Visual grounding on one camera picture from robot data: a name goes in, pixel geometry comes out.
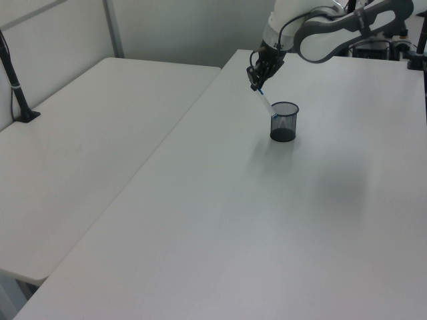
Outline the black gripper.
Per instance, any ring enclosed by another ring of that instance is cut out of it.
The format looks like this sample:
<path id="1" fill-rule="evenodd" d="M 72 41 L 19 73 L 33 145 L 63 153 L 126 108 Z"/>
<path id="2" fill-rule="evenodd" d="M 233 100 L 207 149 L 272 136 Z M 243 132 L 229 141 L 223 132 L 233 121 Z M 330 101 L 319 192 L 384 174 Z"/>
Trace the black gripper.
<path id="1" fill-rule="evenodd" d="M 284 64 L 286 53 L 287 51 L 270 47 L 265 41 L 261 42 L 255 67 L 249 66 L 246 69 L 252 90 L 262 89 L 264 83 L 276 74 Z"/>

